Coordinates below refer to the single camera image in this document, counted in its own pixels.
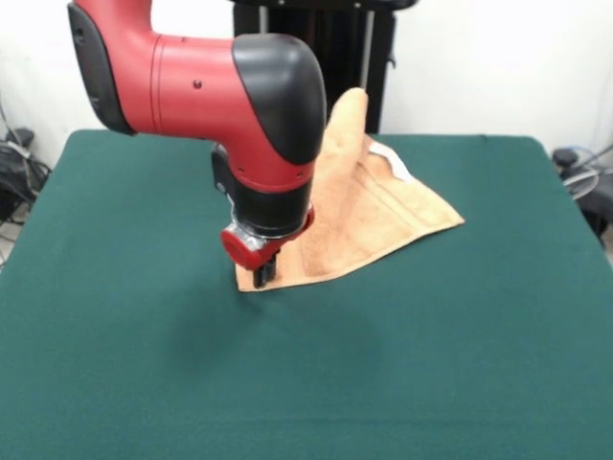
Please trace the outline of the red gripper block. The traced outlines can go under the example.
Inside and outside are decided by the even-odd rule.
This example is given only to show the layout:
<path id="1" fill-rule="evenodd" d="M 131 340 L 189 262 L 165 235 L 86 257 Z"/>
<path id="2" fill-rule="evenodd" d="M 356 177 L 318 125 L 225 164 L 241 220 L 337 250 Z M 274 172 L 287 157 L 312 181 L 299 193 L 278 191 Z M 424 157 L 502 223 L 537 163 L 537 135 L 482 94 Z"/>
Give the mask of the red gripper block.
<path id="1" fill-rule="evenodd" d="M 253 287 L 262 288 L 277 274 L 277 258 L 282 247 L 296 240 L 311 226 L 315 219 L 312 205 L 307 209 L 302 227 L 295 233 L 281 238 L 266 238 L 250 234 L 234 220 L 221 232 L 222 245 L 233 260 L 242 268 L 253 272 Z"/>

